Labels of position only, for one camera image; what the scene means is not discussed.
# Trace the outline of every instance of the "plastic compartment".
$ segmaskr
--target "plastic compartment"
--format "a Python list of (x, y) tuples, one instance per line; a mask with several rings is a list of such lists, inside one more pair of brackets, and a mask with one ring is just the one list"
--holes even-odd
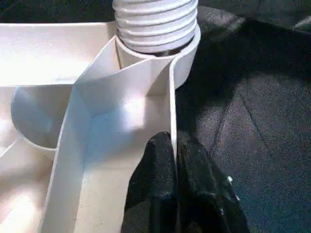
[(37, 232), (71, 86), (115, 31), (0, 24), (0, 232)]
[(115, 22), (0, 23), (0, 86), (73, 84), (115, 33)]
[(128, 181), (149, 138), (170, 132), (176, 149), (174, 90), (199, 40), (197, 27), (180, 54), (163, 58), (116, 37), (107, 43), (72, 88), (39, 232), (120, 232)]
[[(11, 66), (6, 72), (15, 79), (0, 83), (6, 86), (0, 87), (6, 91), (0, 93), (0, 232), (33, 233), (38, 225), (40, 233), (119, 232), (128, 180), (149, 138), (168, 131), (176, 150), (174, 90), (189, 74), (200, 29), (180, 53), (155, 57), (135, 53), (113, 36), (115, 22), (0, 28), (8, 32), (0, 39), (6, 46), (17, 35), (11, 49), (32, 67), (12, 71), (13, 64), (22, 63), (4, 50), (11, 58), (5, 59)], [(29, 50), (33, 40), (38, 48)], [(84, 49), (92, 51), (89, 56)], [(73, 66), (62, 69), (60, 62), (46, 59), (46, 51), (55, 62), (71, 57)], [(91, 59), (72, 87), (64, 85), (73, 83)], [(58, 79), (55, 70), (75, 78)], [(26, 78), (17, 79), (21, 72)], [(27, 86), (7, 87), (9, 82)]]
[(42, 216), (55, 150), (33, 147), (10, 114), (15, 87), (0, 87), (0, 232), (34, 233)]

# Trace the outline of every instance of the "dark fabric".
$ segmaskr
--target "dark fabric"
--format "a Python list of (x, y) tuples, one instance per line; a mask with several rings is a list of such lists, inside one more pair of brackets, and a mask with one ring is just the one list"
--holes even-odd
[(309, 0), (199, 0), (199, 5), (288, 29), (311, 31)]
[(122, 233), (173, 233), (177, 181), (168, 133), (158, 133), (145, 148), (128, 186)]
[(114, 20), (112, 0), (0, 0), (3, 23), (73, 23)]
[(178, 136), (177, 167), (178, 183), (169, 134), (158, 133), (130, 179), (121, 232), (249, 232), (230, 180), (186, 133)]
[(186, 133), (178, 135), (177, 167), (182, 232), (249, 232), (230, 179), (207, 150)]
[[(311, 31), (309, 0), (199, 0), (199, 5), (288, 29)], [(0, 1), (0, 22), (64, 23), (112, 20), (114, 20), (112, 0)]]
[(251, 232), (309, 233), (311, 38), (218, 20), (199, 19), (202, 40), (176, 92), (178, 128), (233, 178)]

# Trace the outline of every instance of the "white flexible hose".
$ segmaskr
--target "white flexible hose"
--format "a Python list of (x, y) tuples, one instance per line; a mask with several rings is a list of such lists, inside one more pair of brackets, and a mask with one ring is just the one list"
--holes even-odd
[(157, 53), (188, 43), (198, 0), (114, 0), (119, 37), (132, 50)]

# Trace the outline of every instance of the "black leather surface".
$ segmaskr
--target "black leather surface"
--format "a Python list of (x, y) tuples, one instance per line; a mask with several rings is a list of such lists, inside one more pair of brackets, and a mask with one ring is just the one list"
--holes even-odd
[(209, 20), (176, 93), (178, 128), (233, 178), (251, 232), (308, 233), (310, 36), (244, 20), (217, 37)]

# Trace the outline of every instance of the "white plastic molding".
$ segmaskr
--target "white plastic molding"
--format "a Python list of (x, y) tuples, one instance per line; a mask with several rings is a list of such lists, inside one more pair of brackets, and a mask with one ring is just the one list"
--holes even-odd
[(156, 53), (187, 44), (195, 34), (198, 0), (114, 0), (119, 36), (134, 51)]
[[(115, 22), (59, 28), (0, 25), (0, 29), (13, 36), (20, 34), (14, 42), (2, 36), (0, 41), (12, 44), (12, 51), (21, 51), (21, 57), (32, 58), (29, 66), (33, 68), (30, 71), (23, 63), (22, 71), (13, 72), (13, 76), (23, 73), (21, 79), (0, 83), (0, 105), (5, 109), (0, 112), (0, 123), (6, 122), (5, 131), (12, 131), (10, 136), (0, 131), (0, 181), (16, 169), (28, 168), (32, 161), (28, 177), (31, 183), (38, 183), (27, 192), (20, 191), (34, 214), (17, 232), (120, 232), (128, 181), (147, 141), (157, 132), (167, 131), (176, 153), (175, 89), (189, 75), (200, 41), (199, 27), (195, 26), (185, 48), (167, 57), (129, 49), (115, 36)], [(22, 38), (21, 32), (32, 39)], [(34, 38), (39, 42), (30, 49)], [(1, 57), (4, 64), (12, 67), (13, 60), (17, 69), (21, 58), (12, 56), (3, 43), (0, 50), (11, 59)], [(41, 56), (47, 69), (42, 72), (36, 69)], [(71, 68), (61, 64), (66, 62)], [(36, 78), (29, 78), (33, 73)], [(20, 161), (12, 166), (11, 158)], [(0, 190), (6, 189), (8, 181), (4, 186), (0, 183)], [(17, 181), (12, 185), (20, 187), (23, 179)], [(6, 216), (0, 214), (0, 232), (18, 226), (12, 216), (11, 222)]]

